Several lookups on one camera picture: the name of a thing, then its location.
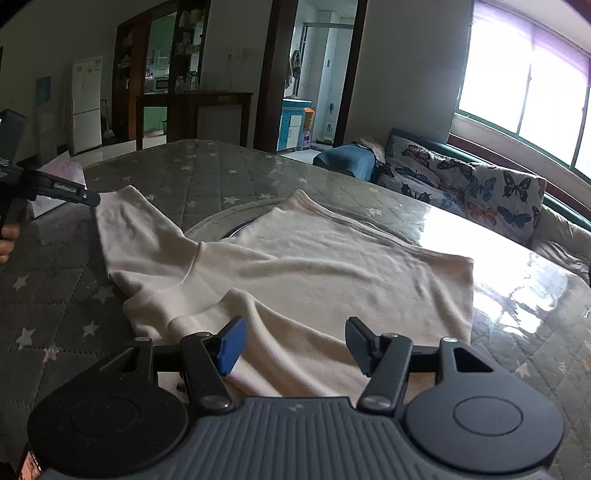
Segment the quilted tablecloth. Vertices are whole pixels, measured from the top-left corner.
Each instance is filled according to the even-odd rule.
[[[85,171],[127,184],[187,231],[212,214],[303,189],[407,242],[475,260],[472,343],[555,402],[567,433],[557,479],[591,478],[591,289],[483,227],[378,186],[209,141],[162,145]],[[0,267],[0,446],[14,464],[34,405],[134,333],[109,282],[92,211],[63,205],[28,225]]]

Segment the metal screw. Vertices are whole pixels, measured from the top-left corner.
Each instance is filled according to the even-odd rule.
[[[221,395],[207,395],[201,399],[201,405],[207,410],[217,411],[228,408],[232,402]]]
[[[384,411],[392,406],[392,402],[380,395],[370,395],[361,399],[361,406],[366,410]]]

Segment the refrigerator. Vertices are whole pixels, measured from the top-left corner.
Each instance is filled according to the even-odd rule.
[[[71,155],[102,145],[100,130],[100,78],[102,57],[77,60],[72,65],[66,97]]]

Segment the beige shirt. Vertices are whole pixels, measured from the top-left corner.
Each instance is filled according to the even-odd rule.
[[[416,345],[470,339],[471,259],[406,244],[301,190],[238,236],[199,243],[133,187],[101,197],[107,271],[137,334],[178,342],[243,315],[248,341],[229,381],[246,395],[355,402],[368,379],[344,342],[350,316]]]

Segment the ribbed gray surface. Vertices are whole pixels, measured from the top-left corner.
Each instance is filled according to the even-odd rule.
[[[63,480],[53,471],[41,480]],[[237,412],[199,422],[187,442],[129,480],[451,480],[385,417],[357,413],[347,398],[249,398]],[[544,472],[523,476],[548,480]]]

